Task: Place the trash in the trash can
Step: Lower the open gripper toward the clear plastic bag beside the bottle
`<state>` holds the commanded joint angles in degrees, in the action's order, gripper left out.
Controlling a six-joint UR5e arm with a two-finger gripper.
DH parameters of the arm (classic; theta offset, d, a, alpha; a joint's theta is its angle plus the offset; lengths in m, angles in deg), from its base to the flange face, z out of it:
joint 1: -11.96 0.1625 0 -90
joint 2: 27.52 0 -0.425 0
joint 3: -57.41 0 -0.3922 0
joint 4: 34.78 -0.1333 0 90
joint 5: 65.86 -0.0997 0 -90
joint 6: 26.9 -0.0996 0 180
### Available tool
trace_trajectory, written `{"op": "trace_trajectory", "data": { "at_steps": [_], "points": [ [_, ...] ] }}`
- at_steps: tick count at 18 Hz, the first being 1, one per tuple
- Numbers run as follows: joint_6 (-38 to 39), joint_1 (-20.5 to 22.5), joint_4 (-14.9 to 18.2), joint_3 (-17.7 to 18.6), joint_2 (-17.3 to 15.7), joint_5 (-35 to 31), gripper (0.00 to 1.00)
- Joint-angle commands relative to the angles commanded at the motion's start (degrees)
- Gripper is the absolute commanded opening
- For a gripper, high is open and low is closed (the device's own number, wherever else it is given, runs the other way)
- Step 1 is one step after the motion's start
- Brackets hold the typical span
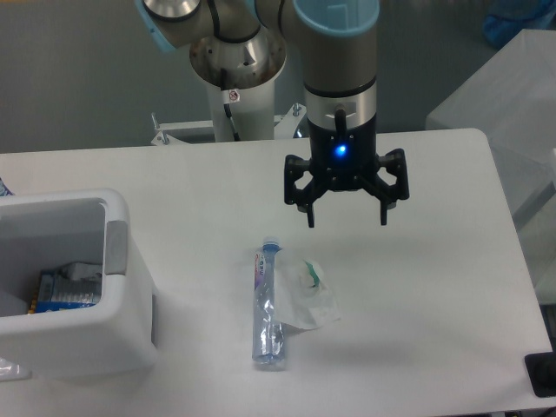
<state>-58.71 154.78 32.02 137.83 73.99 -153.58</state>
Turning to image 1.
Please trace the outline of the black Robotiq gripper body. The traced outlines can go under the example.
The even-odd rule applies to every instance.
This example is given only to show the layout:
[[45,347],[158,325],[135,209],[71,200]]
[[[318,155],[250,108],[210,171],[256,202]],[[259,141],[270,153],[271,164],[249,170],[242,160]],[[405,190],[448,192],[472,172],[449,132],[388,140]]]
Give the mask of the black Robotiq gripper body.
[[379,191],[376,119],[356,128],[324,129],[310,122],[310,193]]

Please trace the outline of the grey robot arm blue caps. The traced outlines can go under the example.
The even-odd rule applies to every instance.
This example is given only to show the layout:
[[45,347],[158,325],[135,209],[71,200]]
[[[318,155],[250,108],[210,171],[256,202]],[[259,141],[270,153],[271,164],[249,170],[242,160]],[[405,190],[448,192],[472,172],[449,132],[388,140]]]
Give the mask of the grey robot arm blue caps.
[[310,157],[287,156],[284,201],[312,215],[328,191],[364,190],[381,213],[409,197],[404,152],[376,150],[376,1],[139,1],[162,50],[189,48],[196,74],[215,92],[215,125],[246,140],[257,117],[250,90],[280,74],[286,48],[301,54]]

